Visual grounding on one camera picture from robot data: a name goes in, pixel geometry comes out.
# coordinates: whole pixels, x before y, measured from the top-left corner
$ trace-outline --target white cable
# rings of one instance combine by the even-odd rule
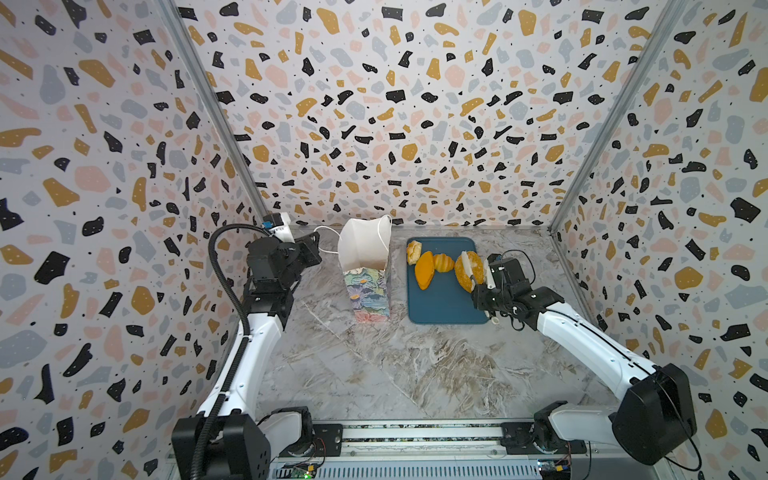
[[[325,225],[320,225],[319,227],[315,228],[315,230],[313,230],[313,232],[316,232],[316,231],[318,231],[318,230],[319,230],[319,229],[321,229],[321,228],[327,228],[328,230],[331,230],[331,231],[332,231],[332,232],[334,232],[336,235],[338,235],[338,236],[339,236],[339,239],[341,240],[341,233],[339,233],[339,232],[335,231],[335,230],[334,230],[333,228],[331,228],[331,227],[326,227]],[[317,247],[317,249],[318,249],[318,250],[320,250],[321,252],[325,252],[325,253],[333,253],[334,255],[338,255],[338,254],[339,254],[339,252],[332,252],[332,251],[330,251],[330,250],[323,250],[323,249],[322,249],[322,248],[320,248],[319,246]]]

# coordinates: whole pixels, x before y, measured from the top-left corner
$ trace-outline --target gray marble surface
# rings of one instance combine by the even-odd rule
[[[336,235],[319,232],[321,247],[335,250]],[[324,253],[323,263],[304,273],[296,291],[286,331],[264,376],[257,415],[308,406],[315,419],[521,418],[555,400],[615,404],[583,364],[529,328],[516,332],[504,319],[499,325],[412,323],[406,239],[418,236],[470,237],[481,257],[524,250],[535,264],[534,288],[549,286],[579,310],[545,231],[395,228],[390,320],[355,321],[339,261]],[[530,276],[525,259],[521,264]]]

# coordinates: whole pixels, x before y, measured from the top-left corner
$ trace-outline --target terrazzo wallpaper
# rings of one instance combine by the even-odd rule
[[[768,2],[690,2],[556,234],[601,325],[688,375],[691,478],[768,471],[766,28]]]
[[[267,208],[545,225],[666,2],[178,0]]]
[[[236,332],[251,208],[153,9],[0,3],[0,477],[160,478]]]

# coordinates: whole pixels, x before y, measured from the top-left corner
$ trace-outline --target robot workstation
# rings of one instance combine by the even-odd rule
[[[240,298],[215,250],[217,238],[233,229],[258,233],[247,244],[250,276]],[[271,214],[261,225],[219,228],[208,251],[240,325],[197,415],[175,426],[172,443],[183,480],[676,478],[677,468],[687,467],[670,458],[673,450],[690,442],[698,454],[685,373],[617,343],[550,288],[532,289],[519,261],[500,253],[483,259],[484,283],[472,277],[474,308],[563,346],[613,392],[618,407],[560,401],[542,405],[532,419],[409,421],[320,421],[307,407],[290,407],[256,418],[260,384],[290,321],[296,285],[305,269],[322,262],[319,234],[294,238],[289,216]],[[466,255],[457,262],[466,262]]]

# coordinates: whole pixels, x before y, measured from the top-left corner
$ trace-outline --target blue cutting board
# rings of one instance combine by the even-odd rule
[[[406,246],[412,240],[422,243],[422,252],[444,253],[454,261],[463,250],[477,251],[475,242],[467,237],[413,237]],[[408,265],[407,256],[403,258],[408,269],[408,316],[412,322],[424,325],[488,322],[485,312],[472,306],[472,295],[458,284],[453,270],[435,272],[427,290],[422,290],[416,282],[415,266]]]

